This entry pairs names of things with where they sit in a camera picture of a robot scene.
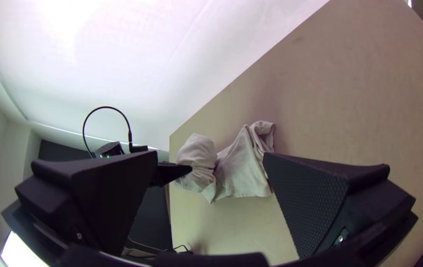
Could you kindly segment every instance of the textured black surface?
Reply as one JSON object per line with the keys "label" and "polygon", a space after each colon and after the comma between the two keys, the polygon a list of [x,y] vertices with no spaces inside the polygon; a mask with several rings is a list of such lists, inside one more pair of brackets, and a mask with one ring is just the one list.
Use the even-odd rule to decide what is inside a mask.
{"label": "textured black surface", "polygon": [[303,165],[291,156],[266,153],[264,168],[300,258],[311,256],[345,199],[344,179]]}
{"label": "textured black surface", "polygon": [[407,195],[387,181],[385,164],[355,166],[265,153],[264,168],[301,258],[328,249],[343,228],[351,234],[363,230]]}

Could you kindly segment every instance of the black panel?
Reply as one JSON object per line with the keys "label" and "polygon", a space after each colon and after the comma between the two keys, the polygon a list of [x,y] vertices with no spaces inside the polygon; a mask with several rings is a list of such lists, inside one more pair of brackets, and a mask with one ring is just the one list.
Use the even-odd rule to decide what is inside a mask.
{"label": "black panel", "polygon": [[265,153],[263,163],[297,253],[311,256],[340,210],[347,183],[291,156]]}
{"label": "black panel", "polygon": [[88,151],[52,143],[46,140],[40,142],[39,159],[47,161],[72,161],[90,159]]}

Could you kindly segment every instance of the black device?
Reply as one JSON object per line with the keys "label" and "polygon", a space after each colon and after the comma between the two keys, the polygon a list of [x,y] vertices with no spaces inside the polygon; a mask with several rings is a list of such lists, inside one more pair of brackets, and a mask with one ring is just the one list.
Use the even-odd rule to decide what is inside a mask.
{"label": "black device", "polygon": [[[387,180],[388,165],[351,166],[265,153],[264,167],[301,257],[281,266],[373,266],[417,221],[411,212],[414,198]],[[12,229],[48,264],[81,266],[94,259],[96,266],[112,267],[141,262],[118,257],[145,189],[191,171],[172,163],[161,167],[155,151],[63,163],[35,160],[32,169],[34,175],[16,187],[20,202],[2,213]],[[242,263],[267,266],[261,254],[167,252],[147,264]]]}
{"label": "black device", "polygon": [[[133,145],[129,152],[137,153],[144,151],[149,151],[149,147],[147,145]],[[94,154],[97,158],[109,158],[112,156],[124,155],[125,153],[120,142],[110,142],[95,150]]]}

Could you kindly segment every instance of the white cloth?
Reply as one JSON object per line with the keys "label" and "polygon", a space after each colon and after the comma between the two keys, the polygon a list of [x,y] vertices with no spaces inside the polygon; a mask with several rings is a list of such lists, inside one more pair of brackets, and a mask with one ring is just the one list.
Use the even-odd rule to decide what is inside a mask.
{"label": "white cloth", "polygon": [[265,152],[274,152],[273,131],[274,125],[265,121],[245,125],[233,144],[217,155],[211,139],[194,133],[177,153],[177,164],[192,166],[192,172],[175,184],[201,192],[209,203],[224,197],[271,195],[262,160]]}

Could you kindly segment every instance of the black cable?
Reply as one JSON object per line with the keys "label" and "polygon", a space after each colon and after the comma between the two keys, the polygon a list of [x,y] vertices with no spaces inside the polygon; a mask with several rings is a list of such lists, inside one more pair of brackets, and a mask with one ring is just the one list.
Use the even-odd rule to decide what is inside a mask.
{"label": "black cable", "polygon": [[88,120],[89,116],[91,114],[93,114],[93,112],[95,112],[96,110],[99,110],[99,109],[103,109],[103,108],[109,108],[109,109],[116,110],[117,112],[121,113],[121,115],[126,120],[127,128],[129,129],[129,132],[127,133],[127,138],[128,138],[128,141],[129,141],[129,153],[132,153],[132,132],[131,132],[131,126],[129,125],[129,121],[127,120],[126,116],[124,115],[124,113],[121,112],[121,110],[119,110],[117,108],[110,107],[110,106],[102,106],[102,107],[98,107],[98,108],[93,109],[88,114],[88,116],[85,118],[85,121],[83,122],[83,142],[85,142],[85,146],[86,146],[86,149],[88,150],[88,153],[89,153],[90,157],[93,158],[93,155],[91,154],[91,151],[89,150],[89,147],[86,144],[86,138],[85,138],[85,125],[86,125],[86,121]]}
{"label": "black cable", "polygon": [[178,247],[176,247],[176,248],[173,248],[172,250],[176,250],[176,249],[178,249],[179,247],[184,247],[184,248],[185,248],[185,250],[186,250],[187,252],[190,252],[190,251],[188,251],[188,249],[187,249],[187,247],[186,247],[185,245],[180,245],[180,246],[178,246]]}

